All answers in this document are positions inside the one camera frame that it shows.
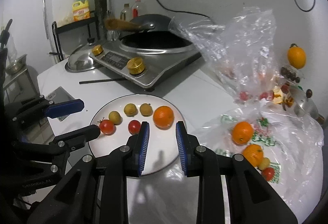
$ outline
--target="metal bolt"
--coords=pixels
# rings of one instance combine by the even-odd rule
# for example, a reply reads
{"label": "metal bolt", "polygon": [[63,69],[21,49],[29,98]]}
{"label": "metal bolt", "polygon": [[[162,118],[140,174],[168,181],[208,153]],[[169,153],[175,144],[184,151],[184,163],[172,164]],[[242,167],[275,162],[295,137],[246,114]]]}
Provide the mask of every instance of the metal bolt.
{"label": "metal bolt", "polygon": [[64,145],[65,145],[65,142],[64,142],[64,141],[59,141],[59,142],[58,142],[58,146],[59,146],[59,147],[63,147]]}
{"label": "metal bolt", "polygon": [[56,165],[52,165],[52,166],[50,167],[50,170],[51,170],[53,173],[55,173],[55,172],[57,172],[58,167],[57,167]]}
{"label": "metal bolt", "polygon": [[82,160],[83,160],[84,162],[89,162],[89,161],[92,160],[92,156],[90,156],[90,155],[85,155],[85,156],[82,158]]}
{"label": "metal bolt", "polygon": [[198,152],[205,152],[205,151],[206,151],[206,147],[203,146],[203,145],[199,145],[198,147],[196,147],[196,150],[197,150]]}
{"label": "metal bolt", "polygon": [[130,150],[130,147],[128,145],[122,145],[120,147],[121,152],[128,152]]}
{"label": "metal bolt", "polygon": [[237,161],[243,161],[244,157],[241,154],[235,154],[234,159]]}

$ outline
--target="orange fruit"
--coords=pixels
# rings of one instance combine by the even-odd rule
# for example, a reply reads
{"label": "orange fruit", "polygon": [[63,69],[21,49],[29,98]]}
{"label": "orange fruit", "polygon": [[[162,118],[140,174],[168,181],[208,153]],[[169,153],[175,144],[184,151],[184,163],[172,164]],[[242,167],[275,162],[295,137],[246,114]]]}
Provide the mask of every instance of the orange fruit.
{"label": "orange fruit", "polygon": [[242,121],[233,128],[231,137],[236,144],[243,145],[251,139],[253,133],[253,127],[247,121]]}
{"label": "orange fruit", "polygon": [[174,120],[173,110],[168,106],[157,108],[153,115],[153,121],[158,128],[168,129]]}
{"label": "orange fruit", "polygon": [[254,167],[258,167],[263,160],[263,150],[259,145],[249,145],[244,149],[242,155]]}
{"label": "orange fruit", "polygon": [[301,69],[306,63],[306,53],[296,44],[291,44],[287,52],[289,64],[296,69]]}

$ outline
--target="white countertop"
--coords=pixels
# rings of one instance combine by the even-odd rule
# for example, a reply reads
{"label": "white countertop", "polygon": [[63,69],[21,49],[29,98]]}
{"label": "white countertop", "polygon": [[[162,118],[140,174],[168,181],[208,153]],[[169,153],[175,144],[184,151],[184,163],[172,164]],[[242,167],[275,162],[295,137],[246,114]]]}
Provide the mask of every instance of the white countertop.
{"label": "white countertop", "polygon": [[[207,121],[237,107],[233,98],[218,82],[213,80],[215,77],[209,76],[211,73],[202,59],[195,61],[156,86],[151,93],[145,92],[129,81],[80,85],[79,81],[118,78],[119,76],[105,68],[69,73],[64,68],[66,62],[67,60],[64,60],[56,64],[37,78],[41,94],[46,96],[61,86],[75,99],[79,98],[85,103],[82,112],[71,114],[62,122],[58,119],[48,118],[55,135],[89,125],[101,107],[118,97],[130,94],[146,93],[168,100],[184,116],[190,134]],[[83,155],[90,153],[86,146],[72,152],[69,161],[73,166]],[[322,182],[318,182],[317,190],[309,190],[307,208],[310,208],[310,211],[308,214],[318,202],[321,185]],[[157,173],[142,178],[128,178],[127,194],[131,224],[143,223],[145,216],[147,216],[148,223],[196,222],[198,178],[184,177],[181,173],[179,159]],[[297,218],[304,220],[308,214],[305,213]]]}

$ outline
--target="plastic bag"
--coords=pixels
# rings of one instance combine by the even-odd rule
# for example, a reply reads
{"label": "plastic bag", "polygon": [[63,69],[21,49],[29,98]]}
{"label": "plastic bag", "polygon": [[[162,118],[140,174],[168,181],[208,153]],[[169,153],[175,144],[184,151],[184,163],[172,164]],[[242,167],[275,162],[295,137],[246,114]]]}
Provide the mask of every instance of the plastic bag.
{"label": "plastic bag", "polygon": [[[255,132],[247,143],[258,144],[271,161],[275,175],[269,182],[302,223],[319,202],[322,182],[323,131],[309,115],[298,118],[280,105],[263,100],[222,114],[193,134],[199,143],[219,155],[242,153],[247,145],[233,143],[230,131],[240,121],[252,124]],[[308,194],[316,189],[318,194]]]}
{"label": "plastic bag", "polygon": [[228,93],[246,101],[257,99],[275,87],[278,65],[273,36],[276,21],[272,10],[244,8],[224,27],[212,20],[178,21],[170,31],[194,43]]}

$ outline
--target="yellow detergent bottle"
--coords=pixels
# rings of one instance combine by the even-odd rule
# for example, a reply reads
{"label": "yellow detergent bottle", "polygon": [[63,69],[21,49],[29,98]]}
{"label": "yellow detergent bottle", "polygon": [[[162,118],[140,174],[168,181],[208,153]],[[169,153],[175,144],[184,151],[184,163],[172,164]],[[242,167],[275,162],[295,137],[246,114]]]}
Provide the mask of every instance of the yellow detergent bottle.
{"label": "yellow detergent bottle", "polygon": [[72,5],[74,21],[81,21],[91,17],[89,9],[89,1],[77,0]]}

